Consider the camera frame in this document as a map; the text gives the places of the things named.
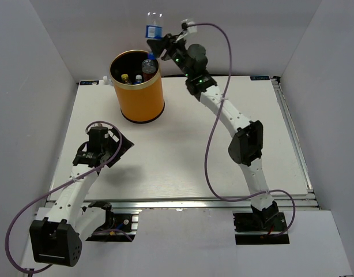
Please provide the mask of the blue label plastic bottle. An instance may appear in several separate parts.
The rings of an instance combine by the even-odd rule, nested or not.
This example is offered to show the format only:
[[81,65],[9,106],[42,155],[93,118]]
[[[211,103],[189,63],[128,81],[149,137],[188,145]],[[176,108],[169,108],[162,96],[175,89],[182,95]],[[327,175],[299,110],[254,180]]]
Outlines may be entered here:
[[145,39],[158,40],[163,37],[163,14],[160,12],[147,12]]

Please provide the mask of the red label plastic bottle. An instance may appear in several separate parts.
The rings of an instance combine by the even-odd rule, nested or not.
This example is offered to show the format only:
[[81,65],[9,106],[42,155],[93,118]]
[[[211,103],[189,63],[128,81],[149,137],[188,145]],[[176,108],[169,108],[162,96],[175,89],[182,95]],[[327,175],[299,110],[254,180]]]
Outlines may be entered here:
[[154,60],[145,59],[142,62],[141,69],[144,81],[150,80],[156,73],[156,65]]

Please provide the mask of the yellow cap clear bottle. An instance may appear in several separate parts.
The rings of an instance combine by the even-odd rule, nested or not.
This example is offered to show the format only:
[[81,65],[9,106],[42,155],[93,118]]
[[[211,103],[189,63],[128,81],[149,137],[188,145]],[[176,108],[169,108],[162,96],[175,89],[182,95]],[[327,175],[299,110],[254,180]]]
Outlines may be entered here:
[[132,85],[132,82],[130,81],[130,78],[129,78],[128,74],[122,74],[121,75],[121,80],[126,85]]

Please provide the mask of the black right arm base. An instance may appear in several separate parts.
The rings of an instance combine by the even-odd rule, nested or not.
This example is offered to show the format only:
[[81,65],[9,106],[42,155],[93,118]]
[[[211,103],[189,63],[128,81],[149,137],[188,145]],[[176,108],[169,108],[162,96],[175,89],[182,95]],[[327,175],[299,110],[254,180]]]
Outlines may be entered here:
[[285,216],[280,212],[277,217],[265,227],[261,226],[252,213],[235,213],[235,243],[236,245],[288,245],[287,232],[279,235],[287,228]]

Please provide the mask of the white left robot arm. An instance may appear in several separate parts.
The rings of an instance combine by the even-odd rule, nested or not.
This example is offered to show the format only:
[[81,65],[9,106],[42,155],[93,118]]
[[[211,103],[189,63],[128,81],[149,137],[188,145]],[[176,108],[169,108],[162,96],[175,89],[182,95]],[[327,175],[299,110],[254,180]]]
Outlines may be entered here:
[[112,167],[134,144],[116,127],[102,123],[87,127],[88,140],[82,143],[72,161],[69,181],[43,219],[29,228],[34,261],[73,267],[82,243],[94,233],[115,225],[112,205],[106,201],[84,200],[103,167]]

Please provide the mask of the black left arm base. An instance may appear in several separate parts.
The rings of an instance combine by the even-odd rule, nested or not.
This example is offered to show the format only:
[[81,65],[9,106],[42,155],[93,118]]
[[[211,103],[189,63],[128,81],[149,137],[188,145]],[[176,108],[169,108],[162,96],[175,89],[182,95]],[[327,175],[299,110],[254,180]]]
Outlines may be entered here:
[[82,214],[90,208],[105,212],[104,223],[97,227],[86,239],[89,242],[131,242],[135,238],[138,224],[138,214],[135,212],[114,211],[111,203],[94,201],[88,206],[82,206]]

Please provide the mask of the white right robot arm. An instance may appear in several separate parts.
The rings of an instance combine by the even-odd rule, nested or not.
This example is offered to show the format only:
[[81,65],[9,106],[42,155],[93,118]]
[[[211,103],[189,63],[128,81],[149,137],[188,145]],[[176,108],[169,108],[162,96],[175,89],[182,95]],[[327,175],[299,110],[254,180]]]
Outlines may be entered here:
[[268,229],[278,215],[278,206],[269,193],[262,168],[263,124],[245,117],[227,100],[206,68],[208,59],[202,45],[186,47],[184,39],[171,34],[148,39],[147,44],[156,58],[175,62],[186,76],[189,93],[225,126],[231,136],[229,156],[241,168],[250,193],[253,224],[260,230]]

